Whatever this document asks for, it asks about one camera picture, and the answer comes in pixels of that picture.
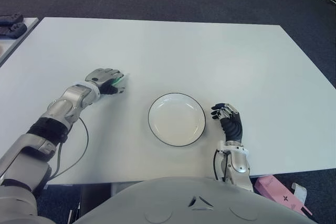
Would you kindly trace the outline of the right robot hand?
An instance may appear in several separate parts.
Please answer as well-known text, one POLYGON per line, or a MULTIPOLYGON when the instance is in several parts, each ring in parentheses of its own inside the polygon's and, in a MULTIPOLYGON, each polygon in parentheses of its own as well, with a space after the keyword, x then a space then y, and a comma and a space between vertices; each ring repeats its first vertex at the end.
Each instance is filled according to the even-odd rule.
POLYGON ((239 112, 229 103, 218 103, 211 109, 212 119, 219 121, 225 133, 225 141, 240 144, 243 138, 243 126, 239 112))

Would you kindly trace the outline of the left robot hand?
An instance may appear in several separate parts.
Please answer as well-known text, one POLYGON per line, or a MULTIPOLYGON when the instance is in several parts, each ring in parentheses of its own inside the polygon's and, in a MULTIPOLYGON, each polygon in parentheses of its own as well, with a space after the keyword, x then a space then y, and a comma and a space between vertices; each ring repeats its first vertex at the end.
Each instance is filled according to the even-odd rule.
POLYGON ((113 95, 124 92, 125 87, 117 87, 123 78, 124 74, 117 69, 99 68, 88 74, 85 81, 95 84, 100 94, 113 95))

